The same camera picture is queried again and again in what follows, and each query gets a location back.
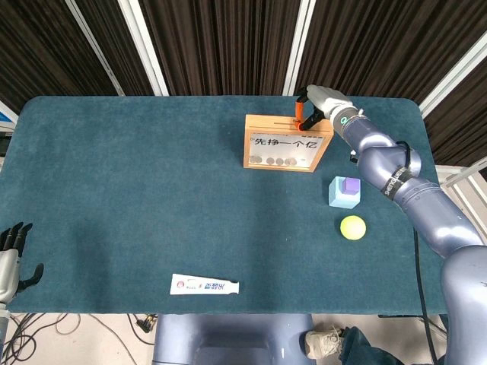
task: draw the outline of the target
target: black curtain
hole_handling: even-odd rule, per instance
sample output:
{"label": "black curtain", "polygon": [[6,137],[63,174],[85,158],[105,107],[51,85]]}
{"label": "black curtain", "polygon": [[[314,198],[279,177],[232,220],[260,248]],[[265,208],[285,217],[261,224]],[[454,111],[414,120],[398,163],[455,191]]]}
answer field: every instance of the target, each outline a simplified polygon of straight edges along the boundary
{"label": "black curtain", "polygon": [[296,87],[421,103],[486,30],[485,0],[318,0]]}
{"label": "black curtain", "polygon": [[140,0],[171,95],[282,94],[299,0]]}
{"label": "black curtain", "polygon": [[486,95],[487,59],[484,59],[426,117],[437,164],[469,166],[487,156]]}
{"label": "black curtain", "polygon": [[2,0],[0,100],[16,113],[38,95],[116,95],[63,0]]}
{"label": "black curtain", "polygon": [[154,95],[117,0],[76,0],[125,95]]}

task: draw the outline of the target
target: person's leg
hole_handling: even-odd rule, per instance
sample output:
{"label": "person's leg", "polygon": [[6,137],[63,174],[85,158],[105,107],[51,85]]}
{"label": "person's leg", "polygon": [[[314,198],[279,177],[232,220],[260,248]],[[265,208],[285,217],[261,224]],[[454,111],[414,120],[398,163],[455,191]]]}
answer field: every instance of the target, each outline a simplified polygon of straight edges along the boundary
{"label": "person's leg", "polygon": [[342,365],[404,365],[393,355],[373,348],[357,327],[346,328],[343,332]]}

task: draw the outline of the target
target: white toothpaste tube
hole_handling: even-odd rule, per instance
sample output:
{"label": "white toothpaste tube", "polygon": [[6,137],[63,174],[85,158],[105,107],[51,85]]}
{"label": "white toothpaste tube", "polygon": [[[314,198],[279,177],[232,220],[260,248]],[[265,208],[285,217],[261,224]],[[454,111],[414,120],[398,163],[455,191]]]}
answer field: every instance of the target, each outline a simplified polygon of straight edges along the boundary
{"label": "white toothpaste tube", "polygon": [[238,294],[239,286],[238,282],[234,283],[229,280],[173,274],[173,280],[170,283],[170,295]]}

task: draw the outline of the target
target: wooden box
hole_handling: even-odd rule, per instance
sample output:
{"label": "wooden box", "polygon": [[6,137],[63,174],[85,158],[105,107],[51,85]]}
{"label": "wooden box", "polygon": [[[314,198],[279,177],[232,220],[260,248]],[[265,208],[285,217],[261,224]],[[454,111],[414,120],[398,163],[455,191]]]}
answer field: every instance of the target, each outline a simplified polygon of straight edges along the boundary
{"label": "wooden box", "polygon": [[300,131],[292,116],[245,118],[243,167],[312,173],[333,137],[328,119]]}

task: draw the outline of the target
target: yellow ball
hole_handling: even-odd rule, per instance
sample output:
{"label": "yellow ball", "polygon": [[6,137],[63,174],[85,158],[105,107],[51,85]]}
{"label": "yellow ball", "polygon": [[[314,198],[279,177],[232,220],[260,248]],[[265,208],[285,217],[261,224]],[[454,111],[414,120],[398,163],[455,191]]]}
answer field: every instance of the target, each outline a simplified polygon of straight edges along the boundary
{"label": "yellow ball", "polygon": [[362,218],[356,215],[349,215],[343,218],[340,224],[342,235],[348,240],[359,240],[365,235],[367,226]]}

